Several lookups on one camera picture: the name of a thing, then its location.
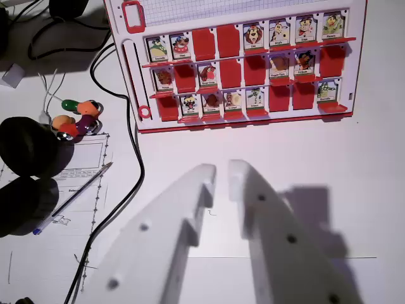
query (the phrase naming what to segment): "printed diagram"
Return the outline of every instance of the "printed diagram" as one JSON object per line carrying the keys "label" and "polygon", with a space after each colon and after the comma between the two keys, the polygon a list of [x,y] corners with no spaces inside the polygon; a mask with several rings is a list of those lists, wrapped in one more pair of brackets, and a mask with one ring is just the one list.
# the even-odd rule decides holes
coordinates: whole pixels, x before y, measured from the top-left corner
{"label": "printed diagram", "polygon": [[264,108],[265,107],[265,93],[259,88],[246,90],[246,107],[250,108]]}
{"label": "printed diagram", "polygon": [[312,16],[297,17],[296,43],[316,39],[316,24]]}
{"label": "printed diagram", "polygon": [[240,104],[241,104],[241,99],[242,96],[240,96],[239,93],[237,92],[226,92],[223,93],[223,98],[224,98],[224,105],[225,105],[225,111],[235,111],[235,110],[240,110]]}
{"label": "printed diagram", "polygon": [[290,25],[283,20],[270,22],[270,46],[290,44]]}
{"label": "printed diagram", "polygon": [[339,12],[325,14],[323,17],[322,39],[343,37],[344,19]]}
{"label": "printed diagram", "polygon": [[216,86],[216,68],[212,65],[198,66],[201,87]]}
{"label": "printed diagram", "polygon": [[315,55],[311,51],[296,53],[297,64],[294,67],[295,75],[313,74],[315,67]]}
{"label": "printed diagram", "polygon": [[146,41],[152,62],[168,60],[166,44],[160,39],[160,37],[148,38]]}
{"label": "printed diagram", "polygon": [[197,99],[193,95],[181,96],[180,100],[184,116],[198,115]]}
{"label": "printed diagram", "polygon": [[263,29],[259,23],[245,24],[243,26],[245,49],[259,49],[263,47]]}
{"label": "printed diagram", "polygon": [[336,101],[338,88],[339,87],[334,80],[320,82],[316,101]]}
{"label": "printed diagram", "polygon": [[54,223],[54,224],[61,224],[61,225],[65,225],[65,226],[67,226],[69,224],[69,222],[70,222],[70,219],[65,218],[63,215],[58,215],[57,217],[55,217],[52,220],[52,223]]}
{"label": "printed diagram", "polygon": [[171,73],[165,69],[153,70],[157,91],[172,91]]}
{"label": "printed diagram", "polygon": [[204,113],[219,113],[220,112],[220,101],[215,94],[202,94],[202,111]]}
{"label": "printed diagram", "polygon": [[189,38],[184,36],[184,34],[171,35],[170,42],[173,51],[173,59],[184,59],[191,57],[188,47]]}
{"label": "printed diagram", "polygon": [[290,60],[284,55],[270,57],[270,78],[280,78],[289,75]]}

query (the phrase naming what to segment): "white table surface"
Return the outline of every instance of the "white table surface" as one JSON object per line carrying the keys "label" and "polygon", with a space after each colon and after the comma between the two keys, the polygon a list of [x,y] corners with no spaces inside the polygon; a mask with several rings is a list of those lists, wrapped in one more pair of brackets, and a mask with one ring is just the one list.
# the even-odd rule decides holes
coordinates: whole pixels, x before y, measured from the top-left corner
{"label": "white table surface", "polygon": [[[100,1],[90,2],[93,8],[100,5]],[[119,228],[177,177],[200,163],[212,163],[218,170],[211,211],[216,216],[206,214],[200,248],[193,248],[190,255],[247,257],[247,243],[240,240],[236,206],[228,199],[227,184],[228,161],[243,159],[277,191],[290,193],[287,199],[299,200],[301,212],[297,216],[328,255],[342,257],[346,252],[350,257],[377,257],[383,274],[375,275],[387,283],[384,303],[400,303],[405,276],[404,12],[402,0],[369,1],[351,118],[139,134],[146,167],[144,184],[118,220],[99,236],[103,238],[99,252],[105,252]],[[34,33],[41,26],[35,24],[28,32]],[[33,65],[28,60],[16,62],[30,70],[41,65],[48,70],[58,67],[49,58]],[[139,166],[128,139],[125,101],[98,89],[88,69],[87,65],[81,71],[68,72],[57,95],[78,101],[95,99],[104,106],[101,120],[104,131],[111,134],[114,149],[114,165],[108,172],[110,210],[138,179]],[[56,84],[61,76],[56,76]],[[96,77],[109,89],[126,93],[115,54],[100,64]],[[37,119],[43,96],[41,81],[33,74],[15,90],[0,88],[0,121],[11,116]],[[52,117],[65,113],[55,99],[49,112]]]}

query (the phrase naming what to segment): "paper sheet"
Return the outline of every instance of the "paper sheet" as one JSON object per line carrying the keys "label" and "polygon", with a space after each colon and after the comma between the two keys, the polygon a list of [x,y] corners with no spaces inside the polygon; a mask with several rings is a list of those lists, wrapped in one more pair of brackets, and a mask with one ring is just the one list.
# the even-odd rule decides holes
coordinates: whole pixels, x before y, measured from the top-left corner
{"label": "paper sheet", "polygon": [[140,0],[146,26],[245,13],[323,0]]}
{"label": "paper sheet", "polygon": [[[88,136],[75,145],[69,164],[54,177],[59,191],[54,210],[103,164],[111,161],[112,150],[108,147],[108,139],[108,134]],[[16,174],[4,166],[0,186],[15,178]],[[0,303],[15,303],[26,296],[34,303],[63,303],[78,267],[75,255],[81,258],[89,234],[104,218],[107,188],[105,178],[96,179],[39,236],[27,234],[0,239]],[[95,242],[87,266],[97,264],[96,257]],[[80,289],[84,288],[93,271],[85,269]]]}

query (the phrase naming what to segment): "black object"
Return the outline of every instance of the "black object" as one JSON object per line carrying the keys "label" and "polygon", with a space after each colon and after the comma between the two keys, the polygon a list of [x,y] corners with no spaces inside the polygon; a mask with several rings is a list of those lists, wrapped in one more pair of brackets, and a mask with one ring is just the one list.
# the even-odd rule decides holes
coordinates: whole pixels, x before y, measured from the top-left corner
{"label": "black object", "polygon": [[52,131],[31,118],[10,117],[0,124],[0,157],[19,176],[43,174],[57,152]]}
{"label": "black object", "polygon": [[8,16],[5,8],[0,8],[0,55],[2,55],[8,45]]}
{"label": "black object", "polygon": [[49,0],[49,14],[52,18],[60,17],[71,20],[83,15],[89,0]]}
{"label": "black object", "polygon": [[0,238],[32,218],[40,196],[40,185],[31,177],[19,177],[0,189]]}

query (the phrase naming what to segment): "black ear cushion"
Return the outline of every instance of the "black ear cushion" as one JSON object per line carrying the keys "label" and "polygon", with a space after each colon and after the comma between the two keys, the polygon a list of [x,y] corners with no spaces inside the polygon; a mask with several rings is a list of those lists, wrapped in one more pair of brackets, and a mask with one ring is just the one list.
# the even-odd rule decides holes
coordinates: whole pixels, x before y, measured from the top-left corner
{"label": "black ear cushion", "polygon": [[10,117],[0,124],[0,157],[19,176],[45,172],[57,149],[55,135],[29,117]]}
{"label": "black ear cushion", "polygon": [[39,184],[31,177],[19,177],[0,189],[0,238],[31,219],[39,198]]}

